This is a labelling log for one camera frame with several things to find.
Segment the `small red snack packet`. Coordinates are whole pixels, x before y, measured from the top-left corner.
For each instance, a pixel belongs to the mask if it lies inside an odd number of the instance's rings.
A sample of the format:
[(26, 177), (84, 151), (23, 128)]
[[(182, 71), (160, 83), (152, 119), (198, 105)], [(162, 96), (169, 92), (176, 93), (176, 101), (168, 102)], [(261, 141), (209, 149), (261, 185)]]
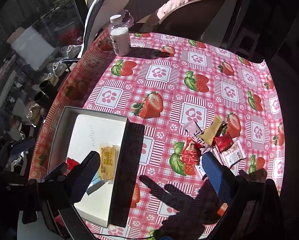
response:
[(228, 132), (225, 132), (222, 136), (214, 137), (213, 142), (219, 153), (227, 151), (233, 145), (232, 137)]

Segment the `red foil candy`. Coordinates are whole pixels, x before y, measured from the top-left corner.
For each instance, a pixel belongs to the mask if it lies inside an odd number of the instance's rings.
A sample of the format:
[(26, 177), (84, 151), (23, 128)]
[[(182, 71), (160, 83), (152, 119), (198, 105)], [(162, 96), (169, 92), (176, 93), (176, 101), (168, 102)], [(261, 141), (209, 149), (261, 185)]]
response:
[(186, 140), (186, 145), (181, 151), (180, 159), (185, 164), (198, 165), (201, 150), (205, 149), (203, 144), (195, 142), (191, 137)]

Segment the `gold snack packet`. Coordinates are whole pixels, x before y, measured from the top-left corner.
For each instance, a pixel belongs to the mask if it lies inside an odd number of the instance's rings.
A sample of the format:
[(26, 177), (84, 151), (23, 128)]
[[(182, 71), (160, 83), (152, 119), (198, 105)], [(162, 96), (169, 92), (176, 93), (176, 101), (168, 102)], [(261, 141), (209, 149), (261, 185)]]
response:
[(214, 115), (213, 121), (208, 128), (199, 136), (206, 144), (212, 145), (213, 139), (216, 136), (218, 130), (223, 126), (223, 120), (220, 116)]

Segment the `pink snack stick packet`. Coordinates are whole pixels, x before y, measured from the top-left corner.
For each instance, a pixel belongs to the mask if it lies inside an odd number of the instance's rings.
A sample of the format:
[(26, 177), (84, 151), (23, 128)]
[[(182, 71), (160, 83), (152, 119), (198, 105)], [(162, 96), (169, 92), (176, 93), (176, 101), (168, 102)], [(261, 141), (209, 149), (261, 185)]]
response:
[(187, 132), (188, 136), (196, 143), (201, 153), (205, 153), (211, 149), (211, 146), (208, 145), (200, 137), (200, 135), (203, 134), (203, 131), (200, 129), (200, 127), (194, 120), (187, 122), (182, 126), (182, 128)]

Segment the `white cranberry snack packet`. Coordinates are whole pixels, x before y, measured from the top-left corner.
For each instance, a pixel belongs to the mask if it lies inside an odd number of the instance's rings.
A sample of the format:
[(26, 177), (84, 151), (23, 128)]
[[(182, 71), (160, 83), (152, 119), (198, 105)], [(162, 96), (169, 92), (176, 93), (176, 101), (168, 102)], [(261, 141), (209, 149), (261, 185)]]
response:
[(201, 180), (205, 180), (205, 179), (207, 178), (207, 175), (206, 175), (206, 173), (205, 173), (205, 170), (203, 169), (203, 166), (202, 166), (202, 164), (201, 164), (201, 161), (199, 162), (198, 165), (195, 165), (194, 167), (195, 167), (195, 169), (196, 169), (196, 174), (197, 174), (197, 176), (199, 176), (199, 178), (200, 178)]

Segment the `red candy wrapper in box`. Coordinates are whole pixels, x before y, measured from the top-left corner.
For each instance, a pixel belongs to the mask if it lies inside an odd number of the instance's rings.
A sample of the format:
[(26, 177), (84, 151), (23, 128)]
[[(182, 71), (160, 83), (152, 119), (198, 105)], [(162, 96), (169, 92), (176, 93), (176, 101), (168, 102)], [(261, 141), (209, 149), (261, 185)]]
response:
[(80, 163), (77, 162), (74, 159), (71, 158), (67, 158), (66, 159), (66, 163), (67, 163), (67, 172), (69, 173), (75, 166), (79, 165)]

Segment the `light blue snack packet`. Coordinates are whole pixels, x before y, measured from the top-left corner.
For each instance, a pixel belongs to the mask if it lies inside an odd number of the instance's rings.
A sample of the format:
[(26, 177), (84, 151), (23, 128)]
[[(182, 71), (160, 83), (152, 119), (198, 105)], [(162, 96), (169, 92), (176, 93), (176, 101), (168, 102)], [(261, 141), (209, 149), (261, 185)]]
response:
[(102, 185), (104, 185), (107, 181), (102, 179), (98, 174), (94, 175), (92, 181), (90, 182), (86, 193), (88, 195), (92, 194), (93, 192), (97, 191)]

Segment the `yellow rice cracker packet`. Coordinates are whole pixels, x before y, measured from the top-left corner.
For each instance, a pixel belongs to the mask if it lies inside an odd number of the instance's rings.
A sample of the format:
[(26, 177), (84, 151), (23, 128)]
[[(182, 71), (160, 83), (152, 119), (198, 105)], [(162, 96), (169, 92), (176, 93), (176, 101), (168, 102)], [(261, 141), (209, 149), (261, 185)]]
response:
[(120, 153), (120, 146), (110, 144), (100, 144), (100, 177), (102, 180), (114, 181), (115, 172), (117, 170), (118, 157)]

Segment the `white cardboard box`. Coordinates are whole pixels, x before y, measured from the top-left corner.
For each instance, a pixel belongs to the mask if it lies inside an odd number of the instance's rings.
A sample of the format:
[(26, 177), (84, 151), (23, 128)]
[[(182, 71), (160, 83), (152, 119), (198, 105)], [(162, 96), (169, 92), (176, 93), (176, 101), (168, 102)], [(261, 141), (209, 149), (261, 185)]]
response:
[(73, 161), (69, 175), (80, 174), (70, 186), (69, 198), (84, 220), (104, 228), (109, 224), (115, 177), (106, 179), (101, 173), (105, 160), (101, 154), (113, 151), (110, 162), (117, 167), (129, 123), (125, 116), (67, 106), (51, 146), (48, 173)]

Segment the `pink strawberry tablecloth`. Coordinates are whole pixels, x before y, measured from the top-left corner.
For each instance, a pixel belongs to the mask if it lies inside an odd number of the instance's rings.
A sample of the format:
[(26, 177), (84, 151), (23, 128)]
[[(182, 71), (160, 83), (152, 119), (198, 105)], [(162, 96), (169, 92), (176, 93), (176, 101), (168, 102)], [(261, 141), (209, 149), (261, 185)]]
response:
[(189, 137), (182, 128), (194, 120), (204, 131), (214, 115), (220, 135), (239, 140), (246, 159), (231, 167), (255, 181), (284, 173), (284, 129), (280, 102), (265, 62), (251, 63), (227, 50), (186, 38), (145, 33), (130, 35), (132, 51), (118, 56), (103, 31), (81, 57), (58, 92), (42, 126), (30, 177), (48, 174), (51, 146), (65, 107), (125, 116), (131, 138), (120, 155), (122, 181), (135, 198), (127, 206), (126, 187), (113, 195), (122, 208), (106, 228), (85, 220), (102, 239), (149, 237), (175, 231), (181, 239), (207, 236), (222, 212), (210, 183), (195, 165), (181, 161)]

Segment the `white plastic bottle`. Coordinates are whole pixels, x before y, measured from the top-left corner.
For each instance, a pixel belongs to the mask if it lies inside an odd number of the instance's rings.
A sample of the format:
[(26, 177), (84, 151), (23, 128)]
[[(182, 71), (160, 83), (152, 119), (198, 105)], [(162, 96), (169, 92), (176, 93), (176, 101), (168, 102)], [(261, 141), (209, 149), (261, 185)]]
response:
[(125, 56), (131, 52), (131, 42), (128, 26), (122, 21), (122, 16), (117, 14), (110, 17), (111, 29), (109, 36), (114, 53)]

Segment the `folding chair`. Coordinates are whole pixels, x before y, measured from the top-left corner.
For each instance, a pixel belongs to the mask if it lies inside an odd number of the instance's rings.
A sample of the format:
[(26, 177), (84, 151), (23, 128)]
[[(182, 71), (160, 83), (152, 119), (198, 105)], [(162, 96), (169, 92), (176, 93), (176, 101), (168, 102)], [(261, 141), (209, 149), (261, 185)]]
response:
[(77, 57), (66, 57), (62, 59), (61, 62), (65, 64), (77, 63), (79, 58), (93, 44), (100, 33), (109, 27), (111, 16), (121, 14), (123, 22), (126, 23), (128, 27), (131, 27), (134, 23), (134, 18), (131, 13), (125, 9), (129, 1), (130, 0), (94, 0), (87, 14), (80, 53)]

